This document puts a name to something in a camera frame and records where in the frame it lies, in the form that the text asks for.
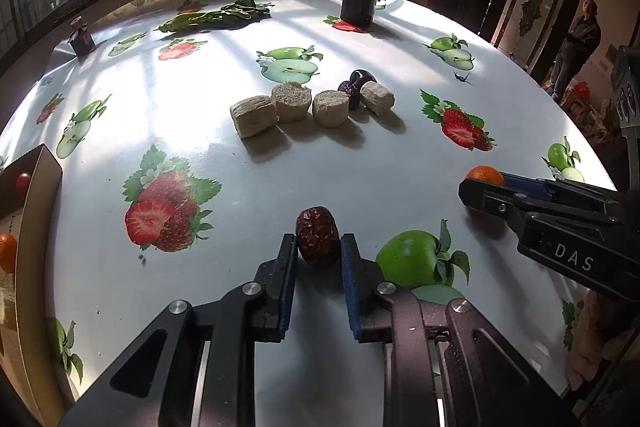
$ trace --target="cardboard box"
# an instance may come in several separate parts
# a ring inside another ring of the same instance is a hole
[[[15,191],[31,174],[26,199]],[[45,427],[55,427],[65,406],[47,342],[44,285],[51,213],[62,168],[44,144],[0,174],[0,233],[17,239],[15,274],[0,270],[0,365],[24,404]]]

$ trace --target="bread piece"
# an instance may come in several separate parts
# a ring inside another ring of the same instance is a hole
[[[314,121],[325,129],[340,127],[349,118],[349,97],[341,91],[319,92],[312,108]]]
[[[311,89],[297,82],[284,82],[271,89],[271,98],[278,114],[279,123],[304,120],[311,105]]]
[[[380,86],[376,82],[367,82],[360,90],[362,95],[362,103],[372,110],[377,116],[389,112],[394,107],[396,99],[394,94],[386,89],[385,86]]]
[[[238,136],[248,138],[278,123],[271,97],[264,94],[246,98],[229,108]]]

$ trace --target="metal screw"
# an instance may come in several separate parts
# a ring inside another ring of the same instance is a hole
[[[378,290],[380,295],[391,295],[396,292],[396,285],[392,282],[385,281],[378,284],[376,290]]]
[[[260,290],[262,290],[262,286],[257,282],[248,282],[242,286],[242,293],[245,295],[256,295],[260,293]]]
[[[183,311],[187,309],[187,302],[181,299],[178,299],[177,301],[174,301],[171,304],[169,304],[167,308],[169,309],[170,313],[174,315],[180,315]]]
[[[466,299],[455,299],[451,302],[451,307],[456,313],[466,313],[471,309],[471,304]]]

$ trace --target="tangerine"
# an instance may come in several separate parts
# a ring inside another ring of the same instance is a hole
[[[18,242],[10,233],[0,233],[0,269],[5,273],[15,272],[15,255],[18,253]]]
[[[482,182],[492,183],[494,185],[506,185],[504,177],[497,169],[490,167],[489,165],[479,165],[472,168],[465,176],[466,178],[473,178]]]

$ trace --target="jeans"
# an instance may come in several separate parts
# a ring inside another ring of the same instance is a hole
[[[550,90],[552,92],[549,93],[556,102],[560,103],[569,82],[572,81],[581,68],[581,66],[577,67],[576,64],[564,60],[560,55],[556,57],[556,64],[553,72],[551,73]]]

